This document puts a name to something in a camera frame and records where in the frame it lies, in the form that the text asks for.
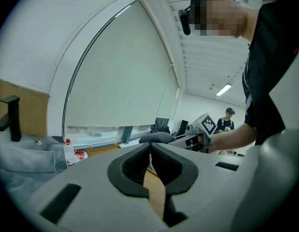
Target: neck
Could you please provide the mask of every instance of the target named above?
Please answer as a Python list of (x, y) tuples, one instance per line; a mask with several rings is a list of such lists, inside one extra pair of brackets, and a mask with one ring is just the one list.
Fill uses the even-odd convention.
[(243, 9), (245, 11), (246, 18), (245, 18), (244, 29), (241, 34), (241, 37), (248, 40), (249, 42), (252, 42), (259, 10), (252, 10), (249, 8), (243, 8)]

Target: roller blind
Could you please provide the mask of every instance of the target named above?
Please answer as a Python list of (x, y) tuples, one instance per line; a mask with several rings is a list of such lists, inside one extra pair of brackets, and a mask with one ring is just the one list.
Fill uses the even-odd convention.
[(159, 118), (171, 118), (172, 109), (175, 102), (175, 97), (178, 91), (178, 84), (173, 72), (170, 68), (167, 83), (164, 88), (164, 94), (159, 106), (157, 117)]
[(75, 78), (66, 126), (138, 126), (157, 116), (170, 60), (140, 2), (97, 38)]

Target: ceiling fixture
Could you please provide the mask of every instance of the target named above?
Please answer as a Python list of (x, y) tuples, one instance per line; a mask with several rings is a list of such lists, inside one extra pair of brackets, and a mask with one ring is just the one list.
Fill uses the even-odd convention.
[(231, 87), (232, 87), (231, 84), (226, 84), (226, 86), (225, 86), (221, 91), (219, 91), (216, 95), (217, 95), (217, 96), (220, 96), (220, 95), (224, 94), (224, 93), (225, 93), (227, 90), (229, 90)]

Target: brown board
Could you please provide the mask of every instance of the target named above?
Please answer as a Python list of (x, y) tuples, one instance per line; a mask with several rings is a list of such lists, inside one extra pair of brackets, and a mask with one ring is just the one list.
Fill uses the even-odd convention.
[[(20, 131), (29, 135), (47, 135), (47, 104), (49, 95), (0, 80), (0, 99), (16, 95), (19, 101)], [(0, 119), (8, 105), (0, 102)]]

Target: ceiling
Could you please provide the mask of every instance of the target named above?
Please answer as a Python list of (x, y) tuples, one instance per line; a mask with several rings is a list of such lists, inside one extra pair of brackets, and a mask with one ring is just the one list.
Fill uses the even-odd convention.
[[(238, 0), (246, 7), (258, 9), (262, 0)], [(217, 38), (185, 35), (178, 10), (190, 5), (190, 0), (168, 0), (178, 33), (184, 58), (186, 92), (206, 96), (232, 104), (245, 106), (241, 76), (248, 56), (245, 39)], [(227, 83), (232, 87), (217, 97)]]

